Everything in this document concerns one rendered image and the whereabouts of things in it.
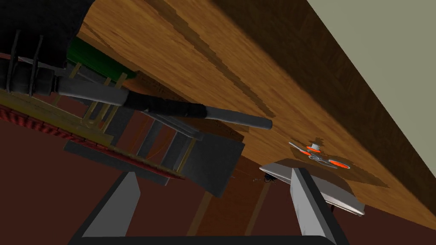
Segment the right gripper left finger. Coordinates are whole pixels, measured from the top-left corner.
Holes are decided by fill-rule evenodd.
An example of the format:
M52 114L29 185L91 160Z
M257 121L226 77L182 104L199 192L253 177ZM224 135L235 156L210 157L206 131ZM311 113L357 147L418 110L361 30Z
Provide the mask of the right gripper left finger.
M95 206L72 239L125 237L141 191L134 172L123 172Z

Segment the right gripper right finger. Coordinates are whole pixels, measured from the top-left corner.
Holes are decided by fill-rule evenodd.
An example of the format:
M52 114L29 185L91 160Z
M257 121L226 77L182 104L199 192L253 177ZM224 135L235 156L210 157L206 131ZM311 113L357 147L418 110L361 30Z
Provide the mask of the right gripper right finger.
M348 244L343 230L306 169L292 169L290 194L302 235L322 236L335 245Z

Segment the grey flat slab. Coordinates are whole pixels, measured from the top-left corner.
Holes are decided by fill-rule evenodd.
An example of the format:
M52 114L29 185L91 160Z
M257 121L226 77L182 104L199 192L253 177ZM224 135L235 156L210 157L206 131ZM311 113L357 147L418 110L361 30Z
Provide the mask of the grey flat slab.
M288 183L289 185L291 184L291 167L280 165L278 163L270 163L268 165L260 166L259 169ZM351 191L347 191L346 189L319 177L313 175L311 177L327 203L360 217L365 215L365 204L361 203Z

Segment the wooden chair with red cushion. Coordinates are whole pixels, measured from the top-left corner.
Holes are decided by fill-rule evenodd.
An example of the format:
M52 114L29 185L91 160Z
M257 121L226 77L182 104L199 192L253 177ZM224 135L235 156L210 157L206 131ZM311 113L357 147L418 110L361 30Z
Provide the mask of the wooden chair with red cushion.
M133 116L114 107L109 123L96 128L70 112L40 99L0 89L0 120L67 139L67 152L166 186L189 179L221 197L236 168L244 143L197 131L180 120L146 114L152 124L136 154L117 146Z

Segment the grey and black long rod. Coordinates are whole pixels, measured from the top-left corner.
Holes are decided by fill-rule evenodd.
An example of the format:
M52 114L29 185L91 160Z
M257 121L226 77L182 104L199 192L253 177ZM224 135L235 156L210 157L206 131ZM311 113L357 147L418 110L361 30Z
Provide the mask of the grey and black long rod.
M270 130L272 121L237 111L220 109L203 104L180 102L153 97L127 89L117 89L85 80L55 75L54 70L36 67L26 62L0 58L0 89L20 94L49 96L52 92L110 105L123 106L137 111L172 117L220 120Z

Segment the green flat block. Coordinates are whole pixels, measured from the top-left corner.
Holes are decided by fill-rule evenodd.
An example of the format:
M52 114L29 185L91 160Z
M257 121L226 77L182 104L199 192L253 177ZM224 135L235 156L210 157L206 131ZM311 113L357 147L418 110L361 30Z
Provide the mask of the green flat block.
M120 64L78 37L72 40L68 49L67 59L70 64L80 63L104 77L110 77L113 81L117 81L122 73L127 75L128 80L137 76L136 72Z

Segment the brown wooden table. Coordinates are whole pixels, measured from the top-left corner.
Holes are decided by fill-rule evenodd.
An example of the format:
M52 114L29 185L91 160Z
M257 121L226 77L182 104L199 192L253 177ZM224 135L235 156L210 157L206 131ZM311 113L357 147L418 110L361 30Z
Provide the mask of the brown wooden table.
M436 230L436 178L307 0L96 0L78 36L186 100L270 118L245 157L322 139L361 202Z

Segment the orange-handled scissors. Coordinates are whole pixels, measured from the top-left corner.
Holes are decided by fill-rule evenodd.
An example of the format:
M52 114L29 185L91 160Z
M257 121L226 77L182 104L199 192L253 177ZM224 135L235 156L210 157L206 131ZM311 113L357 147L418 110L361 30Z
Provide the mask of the orange-handled scissors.
M350 169L349 165L342 163L338 160L334 160L331 158L327 158L326 155L320 150L320 145L312 143L310 146L306 146L306 149L303 149L292 142L288 142L292 147L296 148L299 152L306 155L310 160L313 160L321 165L338 169Z

